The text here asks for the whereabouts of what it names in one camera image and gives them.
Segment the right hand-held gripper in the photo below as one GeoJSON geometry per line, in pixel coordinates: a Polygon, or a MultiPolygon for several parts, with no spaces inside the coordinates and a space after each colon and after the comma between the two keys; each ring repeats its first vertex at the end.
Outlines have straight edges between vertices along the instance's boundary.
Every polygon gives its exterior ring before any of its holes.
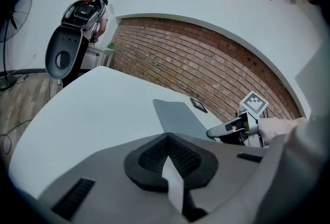
{"type": "Polygon", "coordinates": [[[242,145],[248,147],[264,147],[263,135],[260,131],[260,115],[266,110],[268,101],[253,91],[240,102],[237,118],[207,130],[209,138],[238,133],[242,145]]]}

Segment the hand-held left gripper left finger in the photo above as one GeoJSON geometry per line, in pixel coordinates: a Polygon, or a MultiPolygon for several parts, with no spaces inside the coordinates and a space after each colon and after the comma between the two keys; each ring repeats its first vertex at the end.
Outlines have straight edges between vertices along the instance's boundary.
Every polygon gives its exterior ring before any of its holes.
{"type": "Polygon", "coordinates": [[[166,193],[142,190],[124,172],[127,154],[154,138],[93,153],[53,181],[38,201],[52,209],[80,179],[88,179],[94,185],[71,223],[185,223],[166,193]]]}

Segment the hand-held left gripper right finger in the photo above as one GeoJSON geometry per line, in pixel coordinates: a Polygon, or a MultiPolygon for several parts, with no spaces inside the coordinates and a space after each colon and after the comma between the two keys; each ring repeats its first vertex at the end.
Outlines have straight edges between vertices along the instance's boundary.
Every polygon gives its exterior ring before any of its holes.
{"type": "Polygon", "coordinates": [[[168,223],[255,223],[265,194],[257,174],[266,148],[229,145],[167,134],[168,182],[173,203],[168,223]]]}

